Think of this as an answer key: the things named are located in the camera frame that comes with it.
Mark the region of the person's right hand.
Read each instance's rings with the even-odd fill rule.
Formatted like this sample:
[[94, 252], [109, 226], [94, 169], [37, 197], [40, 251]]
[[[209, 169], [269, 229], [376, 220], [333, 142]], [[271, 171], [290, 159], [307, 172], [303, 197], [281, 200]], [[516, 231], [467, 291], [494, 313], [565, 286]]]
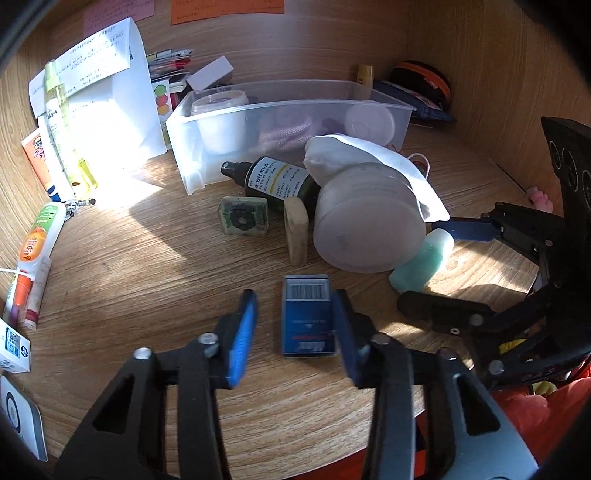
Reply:
[[553, 213], [553, 202], [546, 193], [537, 187], [531, 187], [527, 190], [527, 198], [536, 210], [550, 214]]

